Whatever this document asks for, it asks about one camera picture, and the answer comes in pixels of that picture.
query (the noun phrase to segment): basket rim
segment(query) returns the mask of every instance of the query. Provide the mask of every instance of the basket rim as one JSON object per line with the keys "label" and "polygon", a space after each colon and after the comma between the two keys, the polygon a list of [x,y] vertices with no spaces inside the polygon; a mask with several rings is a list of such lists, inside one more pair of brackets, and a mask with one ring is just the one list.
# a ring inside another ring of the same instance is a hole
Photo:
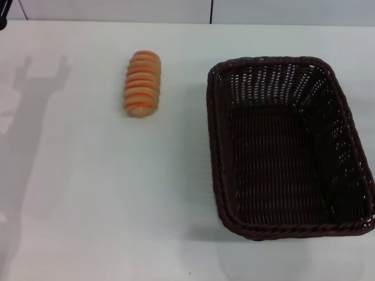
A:
{"label": "basket rim", "polygon": [[[327,75],[328,81],[331,84],[333,94],[339,101],[340,109],[344,116],[344,125],[349,134],[349,140],[352,144],[352,151],[354,153],[354,162],[360,175],[364,192],[368,195],[369,215],[362,220],[351,223],[340,224],[251,224],[239,220],[231,211],[230,204],[225,192],[225,184],[223,181],[222,168],[222,151],[220,150],[220,138],[218,136],[218,120],[217,110],[215,106],[214,93],[216,87],[220,82],[217,78],[219,75],[226,74],[233,68],[254,67],[262,65],[310,65],[323,68]],[[260,237],[260,238],[306,238],[306,237],[320,237],[320,236],[346,236],[346,235],[361,235],[365,234],[375,228],[374,219],[374,203],[375,203],[375,185],[373,176],[369,169],[369,165],[364,155],[362,144],[354,125],[353,118],[349,118],[351,110],[347,104],[346,97],[338,83],[334,71],[323,60],[316,57],[241,57],[238,59],[231,59],[222,63],[216,64],[211,68],[207,79],[207,114],[209,123],[210,136],[210,150],[212,157],[212,175],[214,193],[218,208],[219,217],[223,224],[231,231],[242,236]]]}

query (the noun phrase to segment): woven texture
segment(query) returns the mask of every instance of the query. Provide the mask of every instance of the woven texture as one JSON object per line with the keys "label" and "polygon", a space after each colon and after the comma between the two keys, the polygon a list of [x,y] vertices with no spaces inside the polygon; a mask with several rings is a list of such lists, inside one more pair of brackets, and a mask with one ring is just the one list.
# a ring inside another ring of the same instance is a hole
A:
{"label": "woven texture", "polygon": [[213,189],[253,240],[361,235],[374,180],[333,70],[313,57],[240,58],[209,73]]}

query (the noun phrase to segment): white wall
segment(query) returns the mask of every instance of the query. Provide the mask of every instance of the white wall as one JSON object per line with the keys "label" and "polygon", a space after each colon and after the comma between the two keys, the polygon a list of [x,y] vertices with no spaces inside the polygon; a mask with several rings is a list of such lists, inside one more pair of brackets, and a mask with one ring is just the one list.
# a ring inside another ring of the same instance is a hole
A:
{"label": "white wall", "polygon": [[17,0],[13,0],[12,6],[8,12],[7,19],[25,19],[25,16],[22,13],[21,6]]}
{"label": "white wall", "polygon": [[[211,0],[21,0],[29,19],[209,23]],[[24,19],[13,0],[9,19]],[[375,0],[214,0],[213,23],[375,26]]]}
{"label": "white wall", "polygon": [[375,0],[214,0],[212,23],[375,26]]}
{"label": "white wall", "polygon": [[22,0],[29,19],[209,23],[211,0]]}

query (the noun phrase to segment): white table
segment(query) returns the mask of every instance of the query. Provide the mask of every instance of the white table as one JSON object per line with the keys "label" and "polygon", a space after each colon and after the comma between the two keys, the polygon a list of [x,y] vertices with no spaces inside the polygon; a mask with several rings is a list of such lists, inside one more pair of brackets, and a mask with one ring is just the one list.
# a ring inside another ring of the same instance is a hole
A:
{"label": "white table", "polygon": [[[162,60],[159,111],[121,108],[133,52]],[[375,28],[10,21],[0,32],[0,273],[6,281],[374,280],[375,231],[252,242],[217,217],[212,66],[316,56],[375,172]]]}

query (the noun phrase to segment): black object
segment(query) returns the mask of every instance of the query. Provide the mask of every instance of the black object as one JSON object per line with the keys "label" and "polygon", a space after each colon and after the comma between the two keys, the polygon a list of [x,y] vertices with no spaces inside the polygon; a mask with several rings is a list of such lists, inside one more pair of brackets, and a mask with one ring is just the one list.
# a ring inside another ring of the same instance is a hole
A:
{"label": "black object", "polygon": [[331,67],[314,57],[219,63],[207,112],[217,211],[248,239],[362,235],[375,188]]}
{"label": "black object", "polygon": [[11,8],[12,0],[0,0],[0,30],[6,27],[6,16]]}
{"label": "black object", "polygon": [[213,11],[213,0],[211,0],[211,9],[210,9],[210,24],[212,24],[212,11]]}

